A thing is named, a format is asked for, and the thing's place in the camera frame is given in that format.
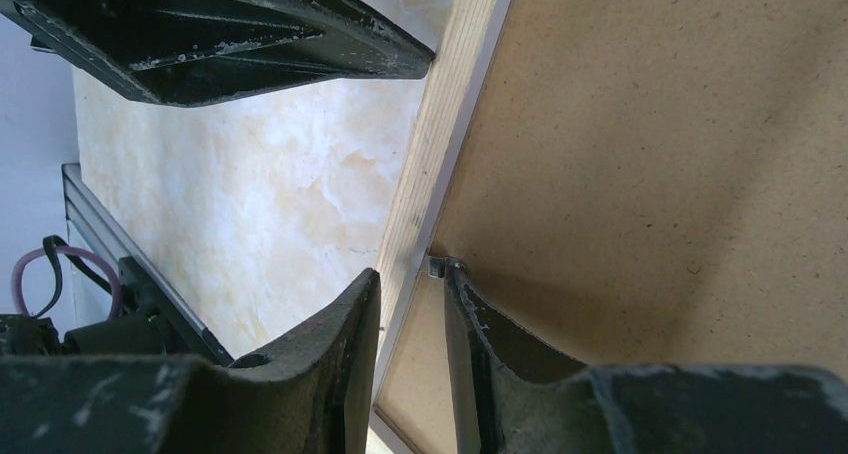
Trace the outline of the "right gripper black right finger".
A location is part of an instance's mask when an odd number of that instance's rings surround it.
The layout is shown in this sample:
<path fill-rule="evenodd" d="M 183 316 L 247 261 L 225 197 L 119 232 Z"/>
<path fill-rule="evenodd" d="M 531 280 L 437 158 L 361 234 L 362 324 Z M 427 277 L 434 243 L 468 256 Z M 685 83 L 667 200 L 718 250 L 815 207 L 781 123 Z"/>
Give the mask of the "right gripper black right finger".
<path fill-rule="evenodd" d="M 461 453 L 843 453 L 847 385 L 791 365 L 587 365 L 443 264 Z"/>

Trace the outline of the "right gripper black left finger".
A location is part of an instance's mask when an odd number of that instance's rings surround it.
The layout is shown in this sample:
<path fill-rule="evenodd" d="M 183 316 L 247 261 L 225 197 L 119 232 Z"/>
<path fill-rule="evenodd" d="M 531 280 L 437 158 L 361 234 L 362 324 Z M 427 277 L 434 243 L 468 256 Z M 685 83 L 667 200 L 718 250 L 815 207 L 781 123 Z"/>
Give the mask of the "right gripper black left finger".
<path fill-rule="evenodd" d="M 362 453 L 380 276 L 227 367 L 198 355 L 13 356 L 5 453 Z"/>

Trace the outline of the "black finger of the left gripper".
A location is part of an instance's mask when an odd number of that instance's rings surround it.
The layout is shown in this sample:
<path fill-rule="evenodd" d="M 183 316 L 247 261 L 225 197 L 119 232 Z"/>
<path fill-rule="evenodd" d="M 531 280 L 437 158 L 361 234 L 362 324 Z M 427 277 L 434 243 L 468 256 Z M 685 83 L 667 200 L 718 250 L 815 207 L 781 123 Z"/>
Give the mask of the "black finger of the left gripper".
<path fill-rule="evenodd" d="M 202 107 L 335 79 L 423 78 L 434 52 L 361 0 L 1 0 L 124 98 Z"/>

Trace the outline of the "brown cardboard backing board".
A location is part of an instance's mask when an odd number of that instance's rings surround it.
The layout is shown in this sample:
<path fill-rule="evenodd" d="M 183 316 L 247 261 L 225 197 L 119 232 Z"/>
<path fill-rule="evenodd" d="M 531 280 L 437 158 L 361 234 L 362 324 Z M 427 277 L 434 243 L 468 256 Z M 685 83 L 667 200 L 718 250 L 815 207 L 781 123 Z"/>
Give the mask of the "brown cardboard backing board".
<path fill-rule="evenodd" d="M 847 373 L 847 0 L 511 0 L 431 242 L 593 364 Z"/>

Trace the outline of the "light wooden picture frame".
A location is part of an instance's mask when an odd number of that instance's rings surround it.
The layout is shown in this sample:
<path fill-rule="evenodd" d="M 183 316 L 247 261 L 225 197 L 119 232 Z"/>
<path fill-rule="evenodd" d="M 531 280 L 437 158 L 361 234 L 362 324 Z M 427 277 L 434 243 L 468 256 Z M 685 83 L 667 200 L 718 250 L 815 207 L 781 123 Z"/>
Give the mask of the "light wooden picture frame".
<path fill-rule="evenodd" d="M 381 453 L 418 447 L 378 406 L 416 280 L 428 265 L 450 179 L 489 71 L 512 0 L 452 0 L 427 76 L 376 268 L 382 307 L 369 438 Z"/>

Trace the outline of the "small metal frame clip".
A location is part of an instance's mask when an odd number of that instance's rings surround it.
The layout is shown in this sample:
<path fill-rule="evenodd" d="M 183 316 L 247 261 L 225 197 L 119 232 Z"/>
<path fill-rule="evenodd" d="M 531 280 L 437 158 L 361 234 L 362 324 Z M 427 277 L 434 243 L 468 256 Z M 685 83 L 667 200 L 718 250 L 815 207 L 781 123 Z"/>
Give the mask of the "small metal frame clip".
<path fill-rule="evenodd" d="M 434 279 L 445 279 L 451 270 L 466 271 L 465 263 L 452 256 L 428 255 L 424 264 L 427 275 Z"/>

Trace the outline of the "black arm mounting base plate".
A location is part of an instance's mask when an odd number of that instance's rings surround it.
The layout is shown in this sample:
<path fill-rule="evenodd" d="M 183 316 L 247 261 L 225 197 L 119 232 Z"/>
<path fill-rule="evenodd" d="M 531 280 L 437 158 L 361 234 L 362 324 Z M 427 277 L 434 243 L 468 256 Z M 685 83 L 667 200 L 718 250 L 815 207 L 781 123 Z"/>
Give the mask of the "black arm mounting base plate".
<path fill-rule="evenodd" d="M 192 325 L 132 257 L 119 260 L 123 312 L 117 318 L 58 334 L 48 318 L 1 316 L 2 355 L 198 354 L 216 365 L 233 357 L 206 328 Z"/>

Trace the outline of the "aluminium front rail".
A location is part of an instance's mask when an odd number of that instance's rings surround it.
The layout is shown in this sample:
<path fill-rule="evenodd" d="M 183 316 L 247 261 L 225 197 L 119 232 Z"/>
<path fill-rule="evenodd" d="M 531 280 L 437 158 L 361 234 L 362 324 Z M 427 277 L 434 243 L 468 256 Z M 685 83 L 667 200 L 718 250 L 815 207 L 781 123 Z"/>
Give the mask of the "aluminium front rail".
<path fill-rule="evenodd" d="M 84 184 L 81 167 L 78 164 L 65 164 L 61 169 L 61 176 L 69 243 L 91 251 L 105 260 L 116 272 L 120 284 L 119 260 L 124 257 L 136 259 L 166 292 L 186 320 L 196 327 L 211 331 Z M 99 313 L 108 314 L 111 303 L 111 297 L 87 276 L 81 275 L 75 282 L 75 308 L 81 327 L 100 322 L 101 320 L 96 321 L 94 316 Z"/>

